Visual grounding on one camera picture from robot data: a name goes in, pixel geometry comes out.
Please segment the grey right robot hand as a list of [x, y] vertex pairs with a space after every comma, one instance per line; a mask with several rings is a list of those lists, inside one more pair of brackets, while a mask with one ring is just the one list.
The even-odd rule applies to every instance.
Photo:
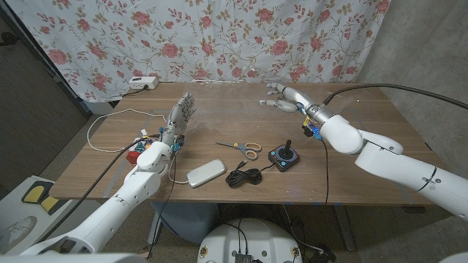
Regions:
[[320, 124], [324, 124], [334, 116], [334, 114], [328, 110], [325, 105], [316, 103], [305, 93], [297, 91], [294, 88], [290, 88], [279, 83], [268, 83], [266, 87], [270, 88], [268, 95], [279, 94], [280, 97], [276, 100], [260, 100], [260, 105], [276, 107], [286, 113], [298, 111], [312, 119], [314, 122]]

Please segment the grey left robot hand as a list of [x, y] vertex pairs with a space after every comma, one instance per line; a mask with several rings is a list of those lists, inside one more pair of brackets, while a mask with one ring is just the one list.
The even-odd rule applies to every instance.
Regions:
[[189, 119], [195, 111], [195, 99], [192, 93], [186, 92], [170, 111], [160, 141], [172, 145], [185, 132]]

